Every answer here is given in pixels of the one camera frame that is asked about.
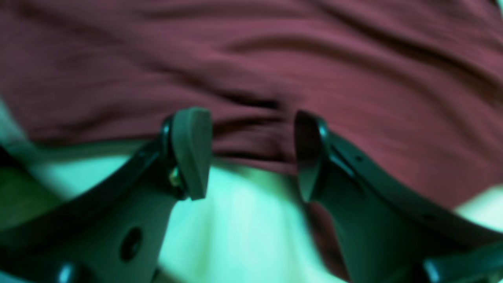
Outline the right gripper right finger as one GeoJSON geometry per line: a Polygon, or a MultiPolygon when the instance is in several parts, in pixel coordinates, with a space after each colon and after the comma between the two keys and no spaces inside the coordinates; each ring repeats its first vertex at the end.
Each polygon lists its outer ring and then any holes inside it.
{"type": "Polygon", "coordinates": [[[297,112],[294,139],[303,200],[332,217],[352,282],[501,282],[502,233],[408,189],[315,114],[297,112]]]}

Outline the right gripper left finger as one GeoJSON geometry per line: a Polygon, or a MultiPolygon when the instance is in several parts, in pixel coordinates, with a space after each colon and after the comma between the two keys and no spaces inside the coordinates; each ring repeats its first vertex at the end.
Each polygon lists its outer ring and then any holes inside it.
{"type": "Polygon", "coordinates": [[[72,200],[1,229],[2,283],[150,283],[173,207],[206,197],[212,118],[193,107],[72,200]]]}

